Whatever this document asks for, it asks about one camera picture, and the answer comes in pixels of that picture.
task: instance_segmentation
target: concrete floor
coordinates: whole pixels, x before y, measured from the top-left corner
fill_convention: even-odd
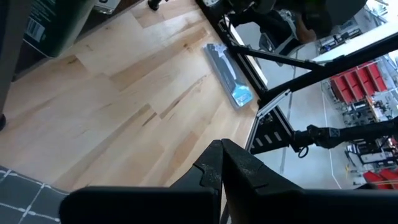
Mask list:
[[[236,29],[245,44],[259,48],[260,32],[255,23],[245,24]],[[292,57],[312,59],[317,56],[315,43],[302,48]],[[290,65],[279,67],[275,62],[259,59],[268,87],[275,87],[283,82],[299,77],[307,71]],[[296,130],[305,130],[309,124],[318,127],[332,126],[343,128],[341,119],[330,100],[321,91],[317,83],[295,92],[291,99],[279,105]],[[348,160],[344,154],[344,145],[332,150],[316,146],[310,147],[308,156],[299,159],[292,149],[279,149],[257,155],[265,165],[306,189],[352,189],[353,180],[347,178],[345,166]]]

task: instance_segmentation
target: barcode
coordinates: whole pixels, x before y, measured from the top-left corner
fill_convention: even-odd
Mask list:
[[[29,18],[25,33],[34,40],[36,40],[37,42],[40,42],[44,30],[45,30],[44,26],[36,22],[34,19]]]

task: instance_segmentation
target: wooden floor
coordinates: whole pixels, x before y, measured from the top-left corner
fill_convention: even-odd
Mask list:
[[[13,84],[0,165],[63,190],[170,185],[214,139],[244,146],[256,102],[230,105],[192,0],[146,2]]]

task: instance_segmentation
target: light wood panel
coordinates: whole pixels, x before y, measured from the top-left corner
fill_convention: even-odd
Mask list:
[[[214,139],[246,143],[202,47],[219,42],[194,1],[146,2],[13,84],[0,164],[63,190],[167,186]]]

